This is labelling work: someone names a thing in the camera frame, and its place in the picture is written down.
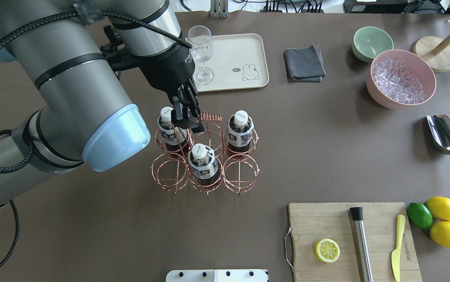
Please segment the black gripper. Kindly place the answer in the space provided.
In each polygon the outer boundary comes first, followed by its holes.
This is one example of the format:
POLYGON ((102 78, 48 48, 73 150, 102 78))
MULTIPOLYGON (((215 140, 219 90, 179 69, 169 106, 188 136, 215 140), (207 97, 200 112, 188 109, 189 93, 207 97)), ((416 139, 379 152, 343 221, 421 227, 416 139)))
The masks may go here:
POLYGON ((174 43, 166 50, 138 57, 139 69, 150 86, 167 94, 173 104, 171 121, 176 127, 202 133, 201 110, 192 76, 195 63, 189 48, 174 43))

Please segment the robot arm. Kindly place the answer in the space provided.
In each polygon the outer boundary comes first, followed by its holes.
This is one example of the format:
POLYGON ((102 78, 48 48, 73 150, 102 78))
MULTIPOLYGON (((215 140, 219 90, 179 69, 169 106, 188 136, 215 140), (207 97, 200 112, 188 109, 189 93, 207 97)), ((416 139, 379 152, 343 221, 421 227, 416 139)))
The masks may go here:
POLYGON ((191 45, 169 0, 0 0, 0 61, 18 61, 46 107, 0 140, 0 209, 87 163, 106 171, 151 134, 116 72, 164 91, 173 125, 202 132, 191 45))

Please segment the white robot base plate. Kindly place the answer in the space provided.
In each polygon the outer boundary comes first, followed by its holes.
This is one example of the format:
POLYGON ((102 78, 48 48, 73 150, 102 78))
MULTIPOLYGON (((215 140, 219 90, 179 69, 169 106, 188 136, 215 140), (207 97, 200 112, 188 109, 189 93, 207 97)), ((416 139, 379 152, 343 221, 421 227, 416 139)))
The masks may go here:
POLYGON ((171 270, 166 282, 268 282, 269 273, 259 268, 171 270))

